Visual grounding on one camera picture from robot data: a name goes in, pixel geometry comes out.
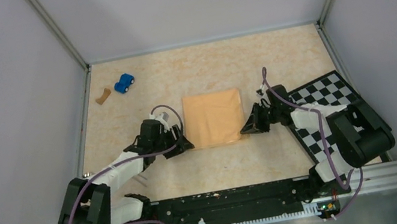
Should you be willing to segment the orange cloth napkin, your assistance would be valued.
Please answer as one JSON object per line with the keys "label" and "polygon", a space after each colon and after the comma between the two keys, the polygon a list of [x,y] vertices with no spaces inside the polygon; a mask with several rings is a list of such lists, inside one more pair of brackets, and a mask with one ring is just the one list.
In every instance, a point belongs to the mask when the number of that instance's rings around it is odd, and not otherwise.
{"label": "orange cloth napkin", "polygon": [[226,89],[182,98],[186,137],[195,149],[231,144],[241,139],[244,112],[239,90]]}

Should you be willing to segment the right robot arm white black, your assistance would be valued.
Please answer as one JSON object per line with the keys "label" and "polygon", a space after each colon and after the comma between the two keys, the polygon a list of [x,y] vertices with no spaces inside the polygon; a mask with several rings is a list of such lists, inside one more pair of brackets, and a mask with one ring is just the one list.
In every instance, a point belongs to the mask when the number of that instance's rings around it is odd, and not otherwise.
{"label": "right robot arm white black", "polygon": [[335,71],[291,92],[276,85],[259,89],[241,134],[288,127],[315,166],[309,187],[317,196],[328,195],[337,176],[360,168],[395,146],[392,129]]}

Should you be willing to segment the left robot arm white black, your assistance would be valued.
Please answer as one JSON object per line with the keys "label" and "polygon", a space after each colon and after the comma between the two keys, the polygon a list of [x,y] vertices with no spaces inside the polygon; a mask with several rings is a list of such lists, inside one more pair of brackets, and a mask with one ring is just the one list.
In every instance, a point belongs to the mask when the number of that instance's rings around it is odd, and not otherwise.
{"label": "left robot arm white black", "polygon": [[170,159],[191,150],[194,145],[183,135],[183,125],[170,126],[162,116],[143,120],[139,134],[117,159],[97,174],[68,183],[58,224],[150,224],[153,213],[146,197],[129,194],[115,207],[111,197],[156,157]]}

